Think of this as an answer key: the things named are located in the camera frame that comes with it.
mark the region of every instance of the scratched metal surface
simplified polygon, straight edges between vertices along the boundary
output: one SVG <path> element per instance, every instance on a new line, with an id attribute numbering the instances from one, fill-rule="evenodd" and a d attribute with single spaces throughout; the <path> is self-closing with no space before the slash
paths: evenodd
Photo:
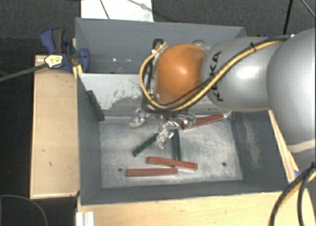
<path id="1" fill-rule="evenodd" d="M 99 124 L 103 188 L 242 179 L 229 120 L 180 130 L 182 160 L 197 163 L 197 171 L 179 170 L 175 176 L 127 177 L 128 168 L 157 167 L 146 163 L 148 156 L 173 158 L 172 143 L 169 141 L 164 150 L 153 144 L 137 157 L 132 155 L 137 146 L 158 132 L 154 118 L 148 119 L 142 127 L 129 127 L 135 110 L 141 106 L 138 75 L 80 76 L 86 90 L 93 90 L 106 116 Z M 218 112 L 206 97 L 190 111 L 198 115 Z"/>
<path id="2" fill-rule="evenodd" d="M 175 176 L 127 177 L 128 168 L 157 167 L 146 163 L 148 156 L 173 158 L 171 141 L 164 150 L 153 144 L 134 157 L 132 151 L 157 132 L 158 124 L 151 121 L 131 129 L 128 121 L 112 117 L 100 123 L 103 188 L 242 179 L 229 120 L 180 131 L 182 160 L 197 163 L 196 171 L 179 169 Z"/>

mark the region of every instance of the black floor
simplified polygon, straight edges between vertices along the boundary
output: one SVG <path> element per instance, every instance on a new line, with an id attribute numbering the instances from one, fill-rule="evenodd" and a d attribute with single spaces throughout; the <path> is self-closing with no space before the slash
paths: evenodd
<path id="1" fill-rule="evenodd" d="M 288 0 L 152 0 L 155 21 L 244 26 L 249 36 L 281 35 Z M 315 11 L 316 0 L 305 0 Z M 36 53 L 45 52 L 39 33 L 65 28 L 75 36 L 79 0 L 0 0 L 0 71 L 32 67 Z M 294 0 L 289 32 L 315 27 L 315 19 Z M 32 128 L 32 76 L 0 83 L 0 193 L 29 193 Z M 74 225 L 72 198 L 40 202 L 49 225 Z M 2 200 L 2 226 L 44 225 L 41 214 L 27 202 Z"/>

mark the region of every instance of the bin floor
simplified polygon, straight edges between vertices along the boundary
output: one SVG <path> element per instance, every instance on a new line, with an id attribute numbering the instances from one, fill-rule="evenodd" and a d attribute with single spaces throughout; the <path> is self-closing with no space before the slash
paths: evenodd
<path id="1" fill-rule="evenodd" d="M 196 171 L 179 169 L 174 176 L 127 177 L 128 168 L 161 167 L 147 164 L 148 156 L 173 159 L 172 141 L 164 150 L 154 143 L 134 157 L 132 151 L 157 133 L 158 124 L 153 120 L 131 129 L 129 121 L 109 117 L 100 122 L 103 188 L 242 180 L 229 120 L 179 131 L 182 160 L 197 163 Z"/>

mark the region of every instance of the blue clamp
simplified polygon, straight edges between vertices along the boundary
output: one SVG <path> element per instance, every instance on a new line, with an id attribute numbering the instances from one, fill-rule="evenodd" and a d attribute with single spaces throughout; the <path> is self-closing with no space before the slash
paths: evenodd
<path id="1" fill-rule="evenodd" d="M 63 65 L 58 67 L 69 73 L 73 72 L 73 64 L 71 64 L 71 56 L 76 54 L 76 49 L 70 41 L 63 41 L 63 29 L 48 28 L 44 30 L 39 36 L 42 45 L 47 49 L 49 55 L 58 53 L 63 56 Z M 80 49 L 80 59 L 82 71 L 86 73 L 89 69 L 90 56 L 86 48 Z"/>

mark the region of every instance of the wooden table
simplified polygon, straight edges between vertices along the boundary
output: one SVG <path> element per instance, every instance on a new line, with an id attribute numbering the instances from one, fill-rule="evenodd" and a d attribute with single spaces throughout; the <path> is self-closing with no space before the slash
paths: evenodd
<path id="1" fill-rule="evenodd" d="M 43 63 L 36 57 L 36 65 Z M 69 197 L 79 190 L 79 154 L 76 83 L 70 73 L 44 69 L 36 72 L 30 198 Z M 297 166 L 270 112 L 272 124 L 289 181 Z M 128 204 L 80 206 L 93 211 L 96 226 L 264 226 L 280 192 L 195 198 Z M 281 207 L 277 226 L 297 226 L 296 197 Z M 315 226 L 308 192 L 303 199 L 305 224 Z"/>

